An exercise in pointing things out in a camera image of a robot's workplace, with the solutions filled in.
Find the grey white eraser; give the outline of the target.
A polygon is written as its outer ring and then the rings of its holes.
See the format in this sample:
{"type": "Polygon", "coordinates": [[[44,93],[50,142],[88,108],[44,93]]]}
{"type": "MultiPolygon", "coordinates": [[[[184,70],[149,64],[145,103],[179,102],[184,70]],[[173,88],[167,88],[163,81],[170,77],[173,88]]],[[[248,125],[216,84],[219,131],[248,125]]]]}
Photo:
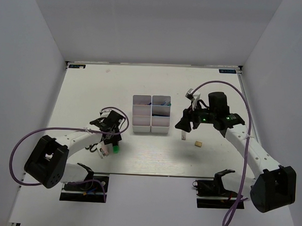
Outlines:
{"type": "Polygon", "coordinates": [[[182,131],[182,137],[181,137],[181,139],[183,140],[183,141],[185,141],[186,140],[186,137],[187,137],[187,133],[185,132],[185,131],[182,131]]]}

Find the small tan eraser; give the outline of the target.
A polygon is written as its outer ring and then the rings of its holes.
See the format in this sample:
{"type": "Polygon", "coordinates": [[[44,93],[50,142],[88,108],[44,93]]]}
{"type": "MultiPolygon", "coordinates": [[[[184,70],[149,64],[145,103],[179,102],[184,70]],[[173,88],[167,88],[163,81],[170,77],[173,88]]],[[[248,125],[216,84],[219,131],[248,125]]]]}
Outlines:
{"type": "Polygon", "coordinates": [[[196,141],[196,142],[195,142],[195,146],[196,146],[196,147],[202,147],[202,142],[196,141]]]}

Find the green highlighter marker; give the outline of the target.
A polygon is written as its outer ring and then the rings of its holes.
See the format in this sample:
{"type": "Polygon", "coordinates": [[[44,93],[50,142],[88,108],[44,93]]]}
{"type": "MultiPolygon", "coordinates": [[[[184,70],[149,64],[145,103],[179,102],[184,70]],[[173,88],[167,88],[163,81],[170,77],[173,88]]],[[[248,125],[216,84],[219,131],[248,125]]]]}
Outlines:
{"type": "Polygon", "coordinates": [[[119,141],[116,140],[112,143],[112,149],[114,154],[119,152],[119,141]]]}

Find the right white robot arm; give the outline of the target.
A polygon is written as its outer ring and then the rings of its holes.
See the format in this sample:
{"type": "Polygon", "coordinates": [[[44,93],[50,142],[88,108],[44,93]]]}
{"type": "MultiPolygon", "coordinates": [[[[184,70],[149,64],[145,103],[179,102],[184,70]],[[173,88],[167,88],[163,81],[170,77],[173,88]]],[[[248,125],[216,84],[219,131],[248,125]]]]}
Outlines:
{"type": "Polygon", "coordinates": [[[282,166],[248,133],[245,121],[231,113],[223,92],[211,92],[209,105],[200,99],[200,93],[190,89],[185,95],[191,105],[183,111],[175,128],[191,132],[200,124],[211,124],[247,160],[254,178],[245,178],[242,195],[249,198],[261,213],[295,202],[296,172],[291,166],[282,166]]]}

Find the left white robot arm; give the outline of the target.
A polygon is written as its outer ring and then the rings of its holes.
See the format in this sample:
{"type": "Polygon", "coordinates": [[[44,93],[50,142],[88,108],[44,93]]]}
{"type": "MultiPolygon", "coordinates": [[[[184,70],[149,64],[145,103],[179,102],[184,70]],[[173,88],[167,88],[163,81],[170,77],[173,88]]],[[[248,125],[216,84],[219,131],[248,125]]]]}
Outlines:
{"type": "Polygon", "coordinates": [[[109,149],[118,150],[120,125],[126,118],[113,109],[105,110],[86,126],[83,131],[74,131],[65,136],[41,137],[24,166],[25,172],[46,188],[57,183],[74,183],[81,189],[90,189],[94,172],[82,163],[68,163],[73,154],[90,149],[101,158],[109,155],[109,149]]]}

